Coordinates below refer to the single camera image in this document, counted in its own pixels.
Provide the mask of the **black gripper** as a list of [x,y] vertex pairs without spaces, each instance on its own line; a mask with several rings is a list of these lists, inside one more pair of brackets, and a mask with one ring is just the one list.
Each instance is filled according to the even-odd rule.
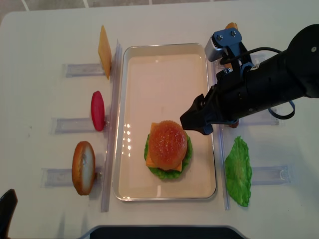
[[287,75],[278,78],[270,74],[262,75],[264,70],[257,64],[240,76],[231,67],[215,62],[217,83],[211,87],[204,98],[201,94],[195,98],[191,107],[180,117],[184,130],[193,130],[202,135],[213,133],[213,124],[232,124],[237,120],[268,110],[279,119],[288,120],[294,111],[286,115],[278,114],[273,108],[283,103],[294,107]]

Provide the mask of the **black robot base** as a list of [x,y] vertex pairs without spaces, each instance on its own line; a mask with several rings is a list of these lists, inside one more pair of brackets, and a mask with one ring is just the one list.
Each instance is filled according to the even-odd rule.
[[245,239],[230,227],[211,226],[102,226],[83,239]]

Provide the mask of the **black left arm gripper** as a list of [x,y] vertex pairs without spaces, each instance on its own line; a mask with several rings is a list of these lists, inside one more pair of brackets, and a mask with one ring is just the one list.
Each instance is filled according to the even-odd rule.
[[0,238],[8,239],[9,226],[17,206],[18,199],[14,189],[9,189],[0,198]]

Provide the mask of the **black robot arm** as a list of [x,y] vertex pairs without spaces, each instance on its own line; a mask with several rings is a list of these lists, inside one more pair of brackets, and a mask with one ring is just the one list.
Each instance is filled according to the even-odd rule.
[[284,51],[254,64],[251,52],[234,27],[212,34],[205,54],[210,62],[219,61],[224,69],[206,95],[199,95],[181,117],[185,130],[203,135],[213,132],[214,124],[235,124],[240,118],[301,97],[319,96],[319,27],[301,30]]

